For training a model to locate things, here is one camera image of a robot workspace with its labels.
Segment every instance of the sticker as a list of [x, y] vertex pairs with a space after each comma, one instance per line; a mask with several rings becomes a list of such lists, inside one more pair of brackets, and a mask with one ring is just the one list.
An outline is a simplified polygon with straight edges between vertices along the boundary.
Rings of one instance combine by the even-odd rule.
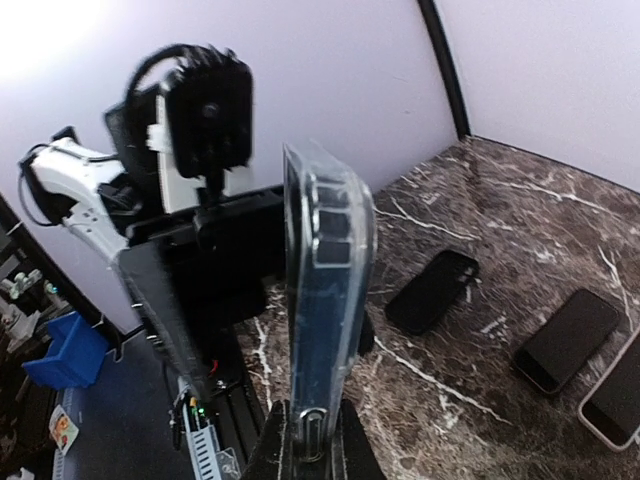
[[62, 454], [66, 455], [78, 436], [79, 430], [62, 406], [58, 405], [49, 419], [49, 432]]

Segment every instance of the white plastic part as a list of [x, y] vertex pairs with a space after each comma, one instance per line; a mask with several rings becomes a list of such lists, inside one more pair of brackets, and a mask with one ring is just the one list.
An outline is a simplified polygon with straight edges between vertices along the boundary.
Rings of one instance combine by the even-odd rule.
[[3, 291], [9, 293], [14, 285], [15, 284], [11, 280], [5, 278], [4, 280], [2, 280], [0, 282], [0, 289], [2, 289]]
[[256, 182], [251, 165], [248, 167], [236, 167], [230, 172], [225, 172], [225, 187], [223, 191], [225, 196], [233, 197], [255, 189]]
[[35, 475], [29, 470], [21, 468], [19, 477], [17, 475], [11, 475], [10, 477], [7, 477], [7, 480], [34, 480], [35, 478]]
[[63, 224], [92, 249], [111, 262], [127, 247], [119, 235], [98, 194], [102, 183], [110, 183], [124, 172], [120, 161], [92, 163], [88, 159], [103, 154], [81, 147], [70, 138], [51, 144], [84, 158], [76, 158], [55, 148], [46, 148], [33, 161], [33, 170], [49, 193], [59, 193], [76, 200], [72, 215]]
[[25, 275], [23, 272], [18, 273], [9, 289], [11, 300], [20, 298], [24, 292], [34, 286], [41, 278], [42, 273], [38, 269], [32, 270], [29, 275]]
[[13, 353], [24, 342], [31, 338], [40, 318], [40, 312], [36, 311], [27, 316], [17, 306], [8, 305], [2, 314], [2, 326], [11, 338], [7, 351]]
[[69, 304], [63, 300], [60, 295], [57, 293], [57, 289], [53, 286], [53, 284], [49, 281], [45, 281], [44, 284], [44, 294], [47, 296], [51, 304], [57, 309], [62, 310], [66, 308]]
[[199, 205], [198, 189], [204, 187], [204, 180], [184, 178], [178, 172], [169, 136], [165, 100], [162, 95], [156, 97], [156, 120], [158, 123], [149, 125], [147, 129], [147, 146], [158, 152], [158, 173], [164, 211], [173, 213], [196, 207]]

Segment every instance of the black camera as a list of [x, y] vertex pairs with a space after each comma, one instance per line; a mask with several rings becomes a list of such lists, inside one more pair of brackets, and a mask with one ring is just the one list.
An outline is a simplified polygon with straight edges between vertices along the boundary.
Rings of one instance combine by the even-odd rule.
[[180, 175], [204, 177], [209, 193], [219, 194], [224, 170], [246, 166], [252, 154], [249, 67], [232, 51], [193, 46], [161, 83], [160, 94]]

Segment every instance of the blue plastic container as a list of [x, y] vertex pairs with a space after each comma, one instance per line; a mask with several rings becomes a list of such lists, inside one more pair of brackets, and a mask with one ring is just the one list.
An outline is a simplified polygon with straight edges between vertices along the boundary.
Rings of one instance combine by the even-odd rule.
[[109, 346], [107, 340], [75, 312], [49, 321], [47, 329], [53, 339], [47, 355], [22, 364], [29, 377], [56, 390], [93, 385]]

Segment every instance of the black pole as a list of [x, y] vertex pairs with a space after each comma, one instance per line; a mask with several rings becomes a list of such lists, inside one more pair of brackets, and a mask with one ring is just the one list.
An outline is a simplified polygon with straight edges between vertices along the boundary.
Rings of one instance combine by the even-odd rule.
[[42, 272], [42, 275], [54, 284], [73, 308], [96, 330], [120, 351], [122, 336], [117, 328], [84, 296], [67, 275], [56, 265], [53, 259], [29, 233], [27, 227], [0, 195], [0, 225], [29, 260]]
[[458, 138], [463, 139], [467, 135], [471, 135], [471, 128], [447, 36], [444, 33], [434, 0], [418, 0], [418, 5], [420, 5], [420, 11], [424, 17], [424, 23], [427, 25], [433, 51], [440, 67], [440, 74], [449, 98], [449, 107], [451, 108]]

